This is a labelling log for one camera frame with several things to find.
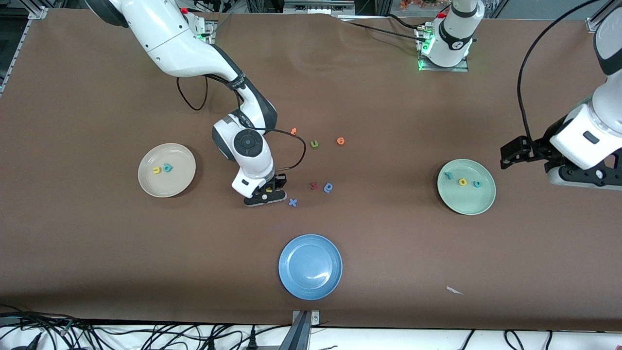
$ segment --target white plate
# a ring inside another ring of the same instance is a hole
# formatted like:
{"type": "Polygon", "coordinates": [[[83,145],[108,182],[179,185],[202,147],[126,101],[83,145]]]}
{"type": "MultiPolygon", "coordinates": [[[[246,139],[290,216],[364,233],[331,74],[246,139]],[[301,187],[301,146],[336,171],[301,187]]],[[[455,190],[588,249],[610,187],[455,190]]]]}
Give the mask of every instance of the white plate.
{"type": "Polygon", "coordinates": [[[181,193],[194,178],[197,163],[192,152],[181,144],[165,143],[150,150],[138,166],[138,183],[145,192],[154,197],[172,197],[181,193]],[[164,163],[173,168],[164,172],[164,163]],[[153,168],[160,167],[154,174],[153,168]]]}

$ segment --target brown tabletop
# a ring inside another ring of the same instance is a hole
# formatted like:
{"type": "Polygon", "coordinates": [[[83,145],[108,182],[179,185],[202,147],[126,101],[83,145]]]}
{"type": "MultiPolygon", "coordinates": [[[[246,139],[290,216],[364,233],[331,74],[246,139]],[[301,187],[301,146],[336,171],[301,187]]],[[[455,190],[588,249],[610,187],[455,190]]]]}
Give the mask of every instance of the brown tabletop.
{"type": "MultiPolygon", "coordinates": [[[[247,208],[230,186],[237,165],[210,137],[233,94],[212,82],[194,112],[131,31],[50,10],[0,98],[0,301],[84,318],[279,324],[319,309],[338,326],[619,330],[620,193],[553,186],[543,163],[499,168],[499,147],[524,133],[518,68],[547,23],[484,20],[470,71],[443,73],[418,71],[409,39],[329,16],[233,15],[219,45],[278,127],[320,144],[288,173],[296,208],[247,208]],[[158,199],[136,172],[167,142],[193,151],[197,175],[158,199]],[[438,171],[457,158],[494,176],[488,212],[459,215],[438,198],[438,171]],[[319,301],[294,298],[277,274],[285,244],[307,233],[343,257],[341,283],[319,301]]],[[[582,22],[552,30],[524,79],[534,136],[604,78],[582,22]]],[[[182,87],[200,102],[202,78],[182,87]]],[[[266,139],[277,167],[299,157],[295,139],[266,139]]]]}

